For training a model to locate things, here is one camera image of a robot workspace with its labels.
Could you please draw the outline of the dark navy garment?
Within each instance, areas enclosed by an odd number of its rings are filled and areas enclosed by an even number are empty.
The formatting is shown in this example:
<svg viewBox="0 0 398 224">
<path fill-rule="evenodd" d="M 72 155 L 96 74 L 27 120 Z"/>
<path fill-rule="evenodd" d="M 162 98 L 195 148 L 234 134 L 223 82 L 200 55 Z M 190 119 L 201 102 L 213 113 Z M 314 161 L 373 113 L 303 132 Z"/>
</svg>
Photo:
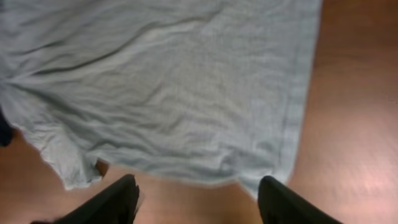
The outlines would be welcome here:
<svg viewBox="0 0 398 224">
<path fill-rule="evenodd" d="M 10 145 L 14 137 L 14 131 L 12 126 L 6 119 L 3 111 L 0 113 L 0 143 L 2 147 Z"/>
</svg>

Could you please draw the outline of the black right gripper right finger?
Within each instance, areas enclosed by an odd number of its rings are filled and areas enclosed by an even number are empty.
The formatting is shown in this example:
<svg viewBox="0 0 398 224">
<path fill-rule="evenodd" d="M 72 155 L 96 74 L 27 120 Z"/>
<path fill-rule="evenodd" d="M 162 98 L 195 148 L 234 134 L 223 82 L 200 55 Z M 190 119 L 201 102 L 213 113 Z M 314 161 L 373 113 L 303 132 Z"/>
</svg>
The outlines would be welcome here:
<svg viewBox="0 0 398 224">
<path fill-rule="evenodd" d="M 264 223 L 340 224 L 270 175 L 260 181 L 257 204 Z"/>
</svg>

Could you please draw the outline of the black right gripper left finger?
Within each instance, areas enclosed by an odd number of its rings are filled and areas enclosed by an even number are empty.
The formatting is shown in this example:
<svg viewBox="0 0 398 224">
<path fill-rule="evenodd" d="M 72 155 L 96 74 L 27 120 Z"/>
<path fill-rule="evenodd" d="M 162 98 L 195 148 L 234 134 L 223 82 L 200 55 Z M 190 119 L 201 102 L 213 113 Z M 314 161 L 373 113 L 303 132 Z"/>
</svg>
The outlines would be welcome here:
<svg viewBox="0 0 398 224">
<path fill-rule="evenodd" d="M 139 195 L 134 176 L 127 174 L 64 217 L 31 224 L 132 224 Z"/>
</svg>

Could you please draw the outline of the light blue t-shirt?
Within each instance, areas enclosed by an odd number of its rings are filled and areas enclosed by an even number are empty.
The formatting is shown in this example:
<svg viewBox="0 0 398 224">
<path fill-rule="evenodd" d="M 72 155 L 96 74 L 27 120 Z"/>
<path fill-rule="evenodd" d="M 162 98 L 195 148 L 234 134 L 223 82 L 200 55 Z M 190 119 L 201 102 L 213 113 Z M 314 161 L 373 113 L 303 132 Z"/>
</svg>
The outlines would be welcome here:
<svg viewBox="0 0 398 224">
<path fill-rule="evenodd" d="M 255 197 L 294 169 L 321 6 L 2 1 L 1 108 L 68 190 L 103 160 Z"/>
</svg>

